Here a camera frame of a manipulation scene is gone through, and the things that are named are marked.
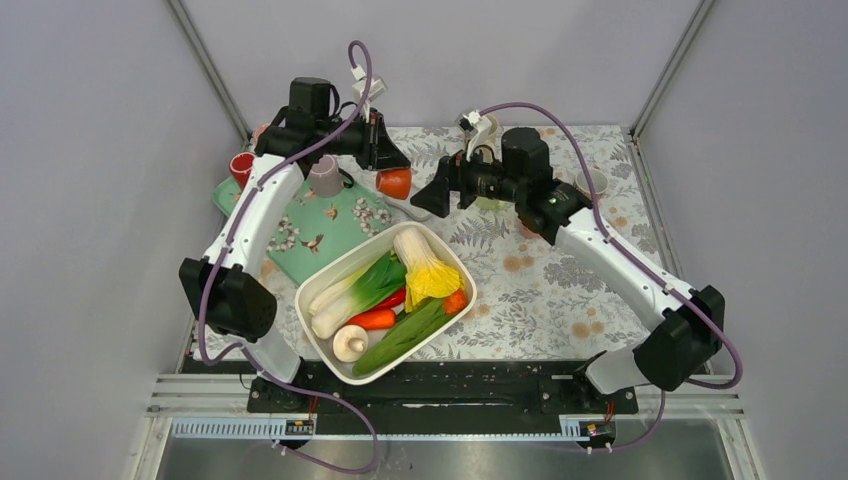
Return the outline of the small orange mug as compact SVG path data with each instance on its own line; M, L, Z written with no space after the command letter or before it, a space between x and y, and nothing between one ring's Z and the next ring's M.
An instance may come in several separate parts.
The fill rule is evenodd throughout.
M412 172L409 168L379 171L375 187L389 198L406 200L412 190Z

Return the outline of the light green mug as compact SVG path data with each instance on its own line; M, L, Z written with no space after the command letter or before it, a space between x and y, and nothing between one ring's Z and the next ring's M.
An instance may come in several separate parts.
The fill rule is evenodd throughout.
M487 198L478 198L475 205L479 210L485 212L502 212L512 209L512 204L509 202Z

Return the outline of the purple mug black handle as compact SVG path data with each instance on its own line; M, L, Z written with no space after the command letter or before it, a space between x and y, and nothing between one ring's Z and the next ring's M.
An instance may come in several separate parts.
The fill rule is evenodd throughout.
M307 181L311 190L321 198L332 198L355 185L353 177L340 168L331 155L321 157L311 168Z

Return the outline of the cream floral mug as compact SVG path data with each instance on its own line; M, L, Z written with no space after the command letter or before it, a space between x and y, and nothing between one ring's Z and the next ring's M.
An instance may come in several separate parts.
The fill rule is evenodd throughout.
M480 154L481 162L492 163L496 157L495 144L498 129L499 122L493 114L478 114L468 140L468 156L472 158Z

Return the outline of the terracotta pink mug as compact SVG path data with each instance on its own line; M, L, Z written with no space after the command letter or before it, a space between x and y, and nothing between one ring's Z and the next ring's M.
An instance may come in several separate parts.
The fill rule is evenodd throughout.
M591 198L592 193L602 197L608 190L609 179L599 169L590 168L588 174L580 171L574 176L573 185L585 196Z

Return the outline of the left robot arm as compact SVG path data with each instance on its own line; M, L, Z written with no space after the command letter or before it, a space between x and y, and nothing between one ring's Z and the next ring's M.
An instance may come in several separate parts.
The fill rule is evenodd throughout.
M229 337L262 378L275 380L272 398L288 411L307 404L311 387L296 375L301 358L274 325L277 300L258 280L267 243L323 157L351 156L366 171L409 167L388 136L383 114L371 105L385 89L379 77L358 79L355 109L340 119L331 108L336 90L329 81L295 78L288 104L253 142L251 173L222 231L200 258L186 258L179 268L203 362L219 361L203 344L208 330Z

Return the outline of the grey sponge pad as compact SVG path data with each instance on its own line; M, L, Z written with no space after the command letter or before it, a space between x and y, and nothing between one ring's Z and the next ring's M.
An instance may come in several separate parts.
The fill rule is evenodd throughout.
M399 200L388 196L384 196L383 200L392 208L400 210L411 221L426 222L433 217L432 213L425 209L413 206L408 200Z

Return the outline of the napa cabbage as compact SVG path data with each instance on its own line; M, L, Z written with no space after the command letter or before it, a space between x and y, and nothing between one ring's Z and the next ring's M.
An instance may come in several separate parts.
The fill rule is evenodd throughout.
M460 273L434 253L417 228L400 231L393 240L393 247L406 269L407 312L415 310L427 298L446 298L464 287Z

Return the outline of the green floral tray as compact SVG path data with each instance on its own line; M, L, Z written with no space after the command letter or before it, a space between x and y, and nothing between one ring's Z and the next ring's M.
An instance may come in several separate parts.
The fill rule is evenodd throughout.
M249 202L247 213L238 223L238 229L225 256L223 268L231 268L238 261L235 249L250 245L242 233L249 220L271 205L268 182ZM225 180L213 193L214 203L228 217L240 212L241 190L235 180ZM273 223L264 248L268 262L285 274L295 285L331 264L339 257L358 247L388 228L393 221L393 211L370 189L359 182L348 183L331 198L317 195L304 182L286 203Z

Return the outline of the green cucumber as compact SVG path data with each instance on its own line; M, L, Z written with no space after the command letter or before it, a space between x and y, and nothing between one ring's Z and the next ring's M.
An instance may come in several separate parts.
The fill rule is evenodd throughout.
M353 374L368 375L399 359L447 324L455 315L456 313L445 305L445 300L425 300L417 310L407 314L398 326L393 327L354 363Z

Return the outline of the pink tall cup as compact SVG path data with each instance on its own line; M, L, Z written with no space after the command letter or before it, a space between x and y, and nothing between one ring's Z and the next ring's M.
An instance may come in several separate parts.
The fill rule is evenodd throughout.
M253 135L252 135L252 139L251 139L251 148L252 149L255 149L258 146L259 139L260 139L261 135L267 130L267 128L269 126L270 126L269 123L264 123L254 130Z

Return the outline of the white rectangular basin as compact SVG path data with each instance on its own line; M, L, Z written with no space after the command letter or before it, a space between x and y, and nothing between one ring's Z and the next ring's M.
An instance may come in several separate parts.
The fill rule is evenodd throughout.
M296 311L311 344L343 382L365 385L469 313L477 287L426 226L404 222L306 280Z

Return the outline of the bok choy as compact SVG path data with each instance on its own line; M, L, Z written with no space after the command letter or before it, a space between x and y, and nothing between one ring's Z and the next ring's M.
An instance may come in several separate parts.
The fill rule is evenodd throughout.
M311 329L328 339L349 319L375 307L405 284L406 268L393 250L369 267L339 280L309 305Z

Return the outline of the white mushroom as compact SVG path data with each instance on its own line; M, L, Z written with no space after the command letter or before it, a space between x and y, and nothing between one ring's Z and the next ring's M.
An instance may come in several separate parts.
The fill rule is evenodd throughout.
M369 348L367 331L357 325L341 327L333 338L333 354L339 362L354 363L358 361Z

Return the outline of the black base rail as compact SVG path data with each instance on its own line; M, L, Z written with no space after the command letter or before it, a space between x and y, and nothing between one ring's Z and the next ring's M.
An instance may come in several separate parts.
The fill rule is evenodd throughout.
M362 411L388 407L517 407L544 414L631 415L632 388L602 397L573 378L579 361L404 362L380 378L354 386L322 362L301 364L293 385L342 398Z

